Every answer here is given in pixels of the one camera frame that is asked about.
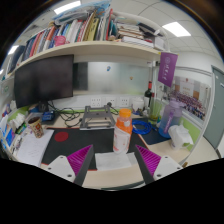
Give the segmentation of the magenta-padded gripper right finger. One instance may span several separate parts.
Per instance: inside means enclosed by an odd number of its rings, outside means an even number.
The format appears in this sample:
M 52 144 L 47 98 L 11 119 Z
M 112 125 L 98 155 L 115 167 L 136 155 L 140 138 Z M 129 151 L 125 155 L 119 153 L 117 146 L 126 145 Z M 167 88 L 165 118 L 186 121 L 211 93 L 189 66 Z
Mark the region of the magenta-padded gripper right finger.
M 182 169 L 182 166 L 168 155 L 159 156 L 139 145 L 135 146 L 135 157 L 145 184 L 150 184 Z

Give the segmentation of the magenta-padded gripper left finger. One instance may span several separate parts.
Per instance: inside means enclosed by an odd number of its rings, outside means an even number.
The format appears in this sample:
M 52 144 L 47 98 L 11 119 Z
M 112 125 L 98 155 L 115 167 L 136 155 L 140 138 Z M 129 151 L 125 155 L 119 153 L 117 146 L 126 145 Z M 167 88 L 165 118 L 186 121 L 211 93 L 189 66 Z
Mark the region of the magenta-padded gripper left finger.
M 93 156 L 94 148 L 89 145 L 69 156 L 58 156 L 47 166 L 46 170 L 78 186 L 82 186 Z

